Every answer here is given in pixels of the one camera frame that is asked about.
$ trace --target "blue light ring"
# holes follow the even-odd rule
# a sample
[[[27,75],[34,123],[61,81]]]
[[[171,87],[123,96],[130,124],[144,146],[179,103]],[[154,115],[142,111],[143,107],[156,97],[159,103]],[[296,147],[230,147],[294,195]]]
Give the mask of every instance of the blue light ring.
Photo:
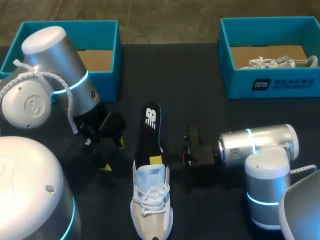
[[[75,212],[76,212],[76,203],[75,203],[75,198],[72,197],[72,201],[73,201],[73,210],[72,210],[72,217],[71,217],[71,220],[70,220],[70,223],[69,223],[69,226],[68,228],[66,229],[65,233],[63,234],[62,238],[60,240],[64,240],[66,238],[66,236],[68,235],[69,231],[70,231],[70,228],[72,226],[72,223],[74,221],[74,218],[75,218]]]
[[[254,136],[252,134],[251,129],[247,128],[246,131],[248,132],[249,135],[249,139],[252,145],[252,152],[255,154],[256,153],[256,145],[255,145],[255,141],[254,141]]]
[[[248,192],[247,192],[246,194],[247,194],[248,198],[249,198],[252,202],[254,202],[254,203],[256,203],[256,204],[265,205],[265,206],[276,206],[276,205],[279,205],[279,202],[262,202],[262,201],[255,200],[255,199],[253,199],[253,198],[249,195]]]
[[[87,70],[85,75],[83,76],[83,78],[81,78],[76,84],[69,86],[70,90],[72,90],[72,89],[78,87],[80,84],[82,84],[88,78],[88,75],[89,75],[89,72]],[[65,92],[66,92],[66,90],[63,89],[63,90],[59,90],[59,91],[54,91],[53,94],[63,94]]]

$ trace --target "cyan shoe box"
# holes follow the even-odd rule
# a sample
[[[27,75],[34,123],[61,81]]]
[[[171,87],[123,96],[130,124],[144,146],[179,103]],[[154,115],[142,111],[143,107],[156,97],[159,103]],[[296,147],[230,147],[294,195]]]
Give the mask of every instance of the cyan shoe box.
[[[320,67],[236,69],[231,47],[277,45],[302,45],[320,61],[320,24],[312,16],[221,19],[217,54],[229,99],[320,97]]]
[[[77,50],[112,50],[112,62],[109,71],[88,71],[102,102],[116,102],[121,71],[121,40],[116,20],[92,21],[25,21],[21,24],[9,52],[0,69],[0,78],[10,75],[16,68],[15,59],[24,60],[21,50],[23,41],[35,33],[50,26],[64,28]]]

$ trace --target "new balance logo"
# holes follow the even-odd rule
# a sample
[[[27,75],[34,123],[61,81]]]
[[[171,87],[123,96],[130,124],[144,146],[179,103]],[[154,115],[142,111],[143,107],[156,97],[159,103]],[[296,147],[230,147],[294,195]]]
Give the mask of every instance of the new balance logo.
[[[156,111],[147,108],[145,111],[145,124],[149,125],[153,129],[156,129]]]
[[[156,168],[156,169],[151,169],[149,172],[149,175],[154,175],[157,174],[159,172],[160,168]]]

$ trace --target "cable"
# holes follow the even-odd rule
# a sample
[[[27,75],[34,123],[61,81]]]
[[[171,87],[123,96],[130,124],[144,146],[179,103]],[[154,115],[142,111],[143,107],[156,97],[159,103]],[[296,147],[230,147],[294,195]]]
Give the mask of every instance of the cable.
[[[290,174],[296,174],[296,173],[300,173],[309,169],[314,169],[314,172],[317,171],[317,166],[316,165],[308,165],[308,166],[303,166],[297,169],[293,169],[290,171]]]
[[[72,128],[73,134],[77,134],[78,133],[78,129],[77,126],[73,120],[72,117],[72,113],[73,113],[73,97],[72,97],[72,93],[71,90],[68,86],[68,84],[65,82],[65,80],[63,80],[60,76],[51,73],[51,72],[46,72],[46,71],[36,71],[33,67],[29,66],[28,64],[25,63],[21,63],[19,60],[15,60],[13,61],[13,63],[16,66],[21,66],[27,70],[31,70],[33,69],[33,73],[31,72],[25,72],[25,73],[21,73],[19,74],[15,79],[11,80],[8,84],[6,84],[1,90],[0,90],[0,104],[2,102],[2,99],[4,98],[5,94],[12,88],[14,87],[16,84],[21,83],[25,80],[28,79],[33,79],[33,78],[39,78],[41,81],[46,80],[44,77],[50,77],[53,78],[55,80],[57,80],[59,83],[61,83],[61,85],[64,87],[64,89],[66,90],[66,94],[68,96],[68,109],[67,109],[67,118],[69,121],[69,124]]]

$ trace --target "shoelace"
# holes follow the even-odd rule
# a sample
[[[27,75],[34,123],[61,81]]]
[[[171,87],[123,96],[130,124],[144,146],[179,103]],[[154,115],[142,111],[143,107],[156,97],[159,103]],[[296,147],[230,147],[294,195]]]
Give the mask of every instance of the shoelace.
[[[163,188],[152,187],[147,192],[141,191],[137,185],[135,185],[137,191],[140,193],[138,199],[133,199],[137,203],[140,203],[142,209],[142,216],[149,214],[161,214],[166,211],[165,198],[169,194],[170,186],[166,183]]]
[[[253,59],[249,61],[249,68],[276,68],[278,66],[274,59],[263,59],[262,56],[259,59]]]

